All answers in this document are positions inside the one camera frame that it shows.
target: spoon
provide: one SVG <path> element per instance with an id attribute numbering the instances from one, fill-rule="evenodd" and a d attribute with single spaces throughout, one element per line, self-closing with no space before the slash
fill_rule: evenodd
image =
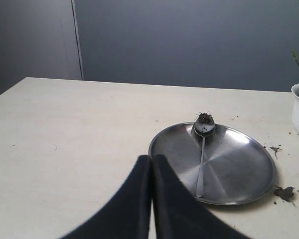
<path id="1" fill-rule="evenodd" d="M 197 188 L 196 188 L 196 196 L 201 198 L 204 194 L 204 147 L 205 147 L 205 138 L 212 135 L 215 132 L 216 126 L 213 120 L 213 117 L 207 113 L 201 113 L 194 124 L 194 130 L 196 134 L 203 138 L 202 146 L 201 146 L 201 158 L 200 158 L 200 166 L 199 173 L 197 179 Z"/>

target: wall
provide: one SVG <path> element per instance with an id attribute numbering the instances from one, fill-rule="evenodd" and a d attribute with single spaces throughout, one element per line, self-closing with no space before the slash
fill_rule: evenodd
<path id="1" fill-rule="evenodd" d="M 86 80 L 290 91 L 298 0 L 76 0 Z"/>
<path id="2" fill-rule="evenodd" d="M 81 79 L 71 0 L 0 0 L 0 94 L 28 76 Z"/>

